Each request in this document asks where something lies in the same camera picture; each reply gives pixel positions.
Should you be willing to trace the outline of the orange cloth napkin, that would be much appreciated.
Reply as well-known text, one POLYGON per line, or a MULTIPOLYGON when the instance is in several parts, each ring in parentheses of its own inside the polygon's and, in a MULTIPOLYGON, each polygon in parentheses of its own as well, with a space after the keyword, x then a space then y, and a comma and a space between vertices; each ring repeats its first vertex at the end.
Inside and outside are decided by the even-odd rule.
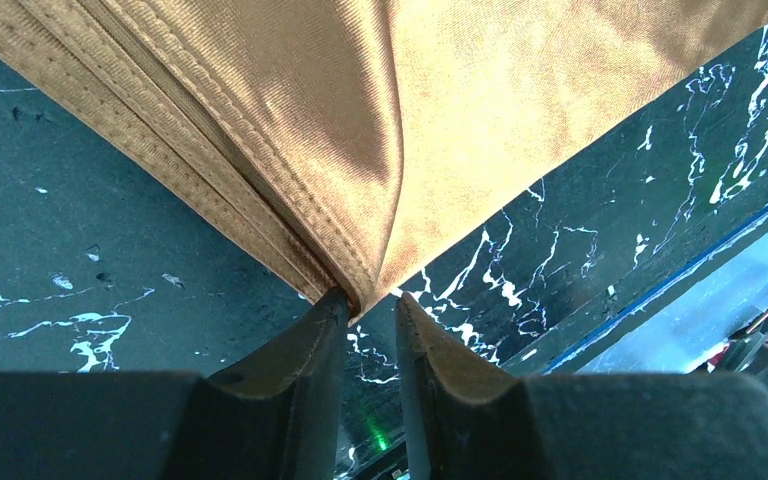
POLYGON ((0 1, 0 60, 358 318, 768 1, 0 1))

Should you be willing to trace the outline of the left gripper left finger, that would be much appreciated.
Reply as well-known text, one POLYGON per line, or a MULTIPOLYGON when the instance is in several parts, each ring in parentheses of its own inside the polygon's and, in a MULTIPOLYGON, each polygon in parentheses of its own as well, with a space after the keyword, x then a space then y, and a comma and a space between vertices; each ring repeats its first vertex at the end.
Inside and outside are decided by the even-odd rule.
POLYGON ((332 478, 348 313, 334 287, 286 331, 194 382, 162 478, 332 478))

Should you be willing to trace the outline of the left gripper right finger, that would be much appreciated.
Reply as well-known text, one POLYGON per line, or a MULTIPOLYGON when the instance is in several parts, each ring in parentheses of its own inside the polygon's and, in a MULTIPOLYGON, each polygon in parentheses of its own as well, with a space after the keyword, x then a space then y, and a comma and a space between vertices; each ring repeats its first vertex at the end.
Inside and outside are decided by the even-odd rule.
POLYGON ((413 479, 551 479, 526 384, 442 328, 410 294, 395 308, 413 479))

